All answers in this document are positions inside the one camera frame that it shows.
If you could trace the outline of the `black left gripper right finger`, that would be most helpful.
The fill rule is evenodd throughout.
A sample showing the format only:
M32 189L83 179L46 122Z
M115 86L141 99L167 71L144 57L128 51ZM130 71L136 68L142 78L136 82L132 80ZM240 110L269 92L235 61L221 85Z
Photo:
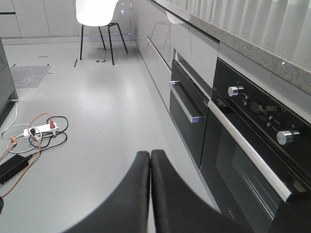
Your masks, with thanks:
M165 151L151 152L151 187L158 233L247 233L205 203L180 177Z

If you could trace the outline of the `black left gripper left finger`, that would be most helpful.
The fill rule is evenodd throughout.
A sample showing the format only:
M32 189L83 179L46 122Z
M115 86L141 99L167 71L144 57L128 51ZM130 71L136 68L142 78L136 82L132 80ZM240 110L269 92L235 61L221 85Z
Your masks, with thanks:
M146 233L150 197L150 155L139 151L109 197L67 233Z

